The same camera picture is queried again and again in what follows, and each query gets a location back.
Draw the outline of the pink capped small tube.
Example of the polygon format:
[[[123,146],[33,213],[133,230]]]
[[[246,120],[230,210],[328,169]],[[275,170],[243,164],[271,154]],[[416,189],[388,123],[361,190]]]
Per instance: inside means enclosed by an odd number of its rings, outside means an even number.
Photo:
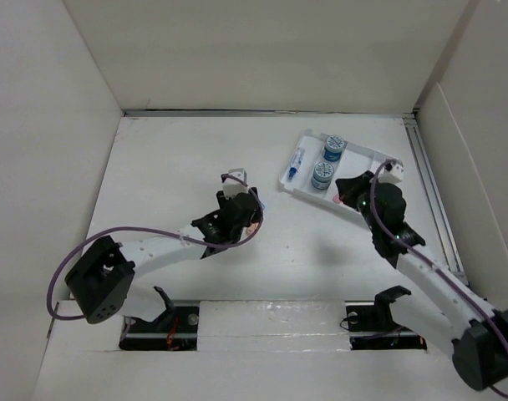
[[[337,204],[337,205],[341,205],[343,203],[342,198],[341,198],[341,196],[339,194],[336,194],[333,197],[333,203]]]

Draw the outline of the orange capped small tube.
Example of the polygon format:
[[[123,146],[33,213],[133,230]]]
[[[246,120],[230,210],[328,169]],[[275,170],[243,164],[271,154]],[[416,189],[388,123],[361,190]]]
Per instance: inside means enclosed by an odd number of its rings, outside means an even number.
[[[250,226],[246,228],[246,234],[251,235],[253,232],[257,230],[257,227],[259,226],[258,223],[253,223]]]

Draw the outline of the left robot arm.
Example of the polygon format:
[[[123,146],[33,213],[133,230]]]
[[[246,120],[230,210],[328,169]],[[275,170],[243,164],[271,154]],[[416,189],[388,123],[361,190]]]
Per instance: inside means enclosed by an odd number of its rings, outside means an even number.
[[[145,321],[155,331],[172,324],[172,306],[161,287],[135,285],[141,277],[183,261],[198,261],[240,242],[243,230],[262,218],[255,192],[219,199],[220,208],[170,236],[121,244],[101,236],[76,261],[65,283],[89,324],[114,315]]]

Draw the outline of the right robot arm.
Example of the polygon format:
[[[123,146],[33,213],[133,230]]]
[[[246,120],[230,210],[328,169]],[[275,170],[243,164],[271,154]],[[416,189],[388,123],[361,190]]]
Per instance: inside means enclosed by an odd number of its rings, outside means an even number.
[[[477,296],[434,260],[424,238],[405,222],[406,202],[396,185],[371,171],[335,184],[339,200],[365,220],[379,255],[431,301],[426,305],[408,288],[391,287],[366,309],[348,311],[348,329],[377,338],[406,328],[447,355],[468,387],[500,394],[496,385],[508,378],[508,309]]]

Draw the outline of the white organizer tray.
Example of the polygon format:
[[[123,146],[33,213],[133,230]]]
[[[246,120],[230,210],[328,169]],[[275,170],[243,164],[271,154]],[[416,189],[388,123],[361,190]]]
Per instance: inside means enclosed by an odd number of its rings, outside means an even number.
[[[329,135],[323,133],[315,134],[310,129],[303,131],[295,147],[295,150],[297,147],[303,147],[305,149],[305,155],[303,156],[300,169],[293,180],[287,179],[291,156],[287,163],[287,167],[279,177],[279,187],[281,190],[301,200],[330,210],[347,221],[357,222],[359,220],[358,213],[351,207],[333,203],[333,197],[338,194],[336,179],[353,178],[361,175],[367,170],[374,172],[381,163],[389,158],[389,156],[345,140],[346,146],[341,159],[337,162],[328,162],[323,158],[324,144],[328,136]],[[318,162],[328,162],[334,167],[332,182],[326,190],[318,190],[312,186],[312,170]]]

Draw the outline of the aluminium rail back edge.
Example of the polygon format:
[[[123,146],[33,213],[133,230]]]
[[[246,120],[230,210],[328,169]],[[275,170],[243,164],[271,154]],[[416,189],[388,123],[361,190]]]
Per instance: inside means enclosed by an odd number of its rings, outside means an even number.
[[[328,117],[328,116],[365,116],[415,119],[415,113],[346,113],[271,109],[125,109],[125,118],[220,118],[220,117]]]

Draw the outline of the aluminium rail right side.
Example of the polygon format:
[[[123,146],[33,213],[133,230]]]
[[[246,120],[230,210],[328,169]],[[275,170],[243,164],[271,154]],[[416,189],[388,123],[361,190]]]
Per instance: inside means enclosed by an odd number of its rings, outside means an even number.
[[[461,282],[470,287],[453,232],[445,213],[434,173],[424,148],[424,142],[421,139],[418,123],[415,117],[410,114],[404,116],[403,122],[446,264]]]

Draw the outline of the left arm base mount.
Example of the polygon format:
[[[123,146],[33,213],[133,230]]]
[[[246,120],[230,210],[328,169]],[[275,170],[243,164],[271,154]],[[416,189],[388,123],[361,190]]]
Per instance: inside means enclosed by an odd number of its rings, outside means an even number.
[[[154,290],[165,309],[152,322],[126,317],[119,348],[123,351],[196,351],[200,303],[175,304],[161,287],[154,286]]]

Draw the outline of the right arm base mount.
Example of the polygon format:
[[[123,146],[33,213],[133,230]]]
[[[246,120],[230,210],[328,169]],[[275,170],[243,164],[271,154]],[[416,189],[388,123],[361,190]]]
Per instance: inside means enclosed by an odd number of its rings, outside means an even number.
[[[378,293],[371,302],[346,302],[346,316],[339,327],[349,333],[352,351],[423,350],[426,341],[408,328],[397,324],[389,307],[411,291],[402,286]]]

